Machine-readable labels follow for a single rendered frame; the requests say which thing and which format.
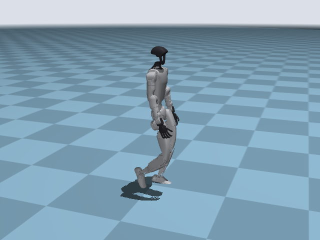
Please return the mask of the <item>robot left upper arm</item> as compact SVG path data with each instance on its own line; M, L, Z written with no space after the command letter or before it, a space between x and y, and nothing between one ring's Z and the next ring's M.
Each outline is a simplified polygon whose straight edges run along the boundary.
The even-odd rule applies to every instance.
M168 83L168 68L166 68L165 67L165 69L166 69L166 71L167 71L167 82L166 82L166 84ZM167 95L169 92L171 91L171 89L166 85L166 89L165 89L165 95Z

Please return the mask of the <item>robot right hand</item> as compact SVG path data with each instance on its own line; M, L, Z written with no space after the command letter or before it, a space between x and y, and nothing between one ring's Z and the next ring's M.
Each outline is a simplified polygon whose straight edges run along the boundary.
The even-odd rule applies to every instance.
M161 124L157 124L157 126L159 126L159 132L161 134L161 137L163 139L167 139L167 138L170 138L172 137L172 135L169 134L168 130L170 132L173 132L172 130L170 130L169 128L167 128L165 125L164 125L164 122L163 122L163 119L160 117L160 121L161 121ZM169 136L168 136L169 135Z

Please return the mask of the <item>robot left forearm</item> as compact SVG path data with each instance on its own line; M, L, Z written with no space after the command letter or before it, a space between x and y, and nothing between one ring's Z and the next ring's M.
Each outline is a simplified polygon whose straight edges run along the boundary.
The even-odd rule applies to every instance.
M172 109L173 103L171 100L171 91L168 94L164 95L164 100L165 100L165 103L166 103L165 105L166 105L167 109L173 111L173 109Z

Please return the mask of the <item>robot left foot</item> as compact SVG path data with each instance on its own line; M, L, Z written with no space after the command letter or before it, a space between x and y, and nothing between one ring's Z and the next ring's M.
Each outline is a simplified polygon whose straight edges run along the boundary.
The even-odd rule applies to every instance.
M154 181L154 182L158 182L158 183L161 183L161 184L171 184L171 182L169 180L167 180L165 177L162 177L162 178L158 178L159 176L157 174L153 175L151 180Z

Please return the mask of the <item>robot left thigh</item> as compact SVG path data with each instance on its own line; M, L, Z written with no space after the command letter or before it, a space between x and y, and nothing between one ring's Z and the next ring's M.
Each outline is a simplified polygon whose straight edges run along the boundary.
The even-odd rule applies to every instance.
M167 121L165 121L167 128L172 130L172 132L168 130L169 134L172 135L172 136L170 136L170 151L172 151L175 146L175 142L176 142L177 130L176 130L175 118L174 118L173 113L170 109L166 109L165 120L167 120Z

